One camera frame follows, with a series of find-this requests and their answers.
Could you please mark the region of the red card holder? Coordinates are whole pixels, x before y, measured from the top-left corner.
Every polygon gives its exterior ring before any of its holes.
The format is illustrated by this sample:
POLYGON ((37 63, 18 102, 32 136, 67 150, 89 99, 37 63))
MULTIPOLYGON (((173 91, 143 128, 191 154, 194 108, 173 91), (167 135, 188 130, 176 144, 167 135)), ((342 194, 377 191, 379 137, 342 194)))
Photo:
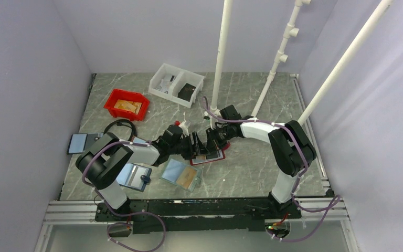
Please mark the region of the red card holder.
POLYGON ((227 150, 230 147, 230 143, 228 142, 224 148, 219 150, 218 152, 211 153, 208 155, 199 155, 196 156, 195 158, 189 160, 191 165, 200 165, 200 164, 205 164, 209 162, 214 162, 214 161, 219 161, 223 160, 226 158, 225 156, 225 150, 227 150))

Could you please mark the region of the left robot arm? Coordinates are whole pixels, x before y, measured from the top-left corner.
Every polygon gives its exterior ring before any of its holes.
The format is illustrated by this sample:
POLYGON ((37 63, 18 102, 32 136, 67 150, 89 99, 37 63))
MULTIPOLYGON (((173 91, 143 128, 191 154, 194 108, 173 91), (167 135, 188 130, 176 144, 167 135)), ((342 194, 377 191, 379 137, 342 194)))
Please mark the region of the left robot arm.
POLYGON ((172 124, 156 140, 146 143, 123 141, 108 132, 77 158, 75 166, 82 173, 82 181, 105 201, 109 214, 121 221, 131 213, 131 201, 116 178, 127 163, 158 166, 171 155, 190 160, 208 152, 196 132, 185 136, 182 128, 172 124))

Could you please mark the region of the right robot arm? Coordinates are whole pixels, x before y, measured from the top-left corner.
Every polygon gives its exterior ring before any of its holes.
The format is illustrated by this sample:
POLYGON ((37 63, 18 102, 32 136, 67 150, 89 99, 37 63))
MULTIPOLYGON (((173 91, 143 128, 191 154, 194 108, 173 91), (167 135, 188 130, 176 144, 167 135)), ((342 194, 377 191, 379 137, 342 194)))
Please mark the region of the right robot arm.
POLYGON ((310 139, 295 120, 274 123, 249 115, 242 117, 233 105, 222 109, 220 115, 206 130, 206 148, 209 151, 220 150, 233 138, 255 139, 270 144, 280 172, 269 193, 268 211, 275 218, 282 217, 294 202, 300 177, 317 157, 310 139))

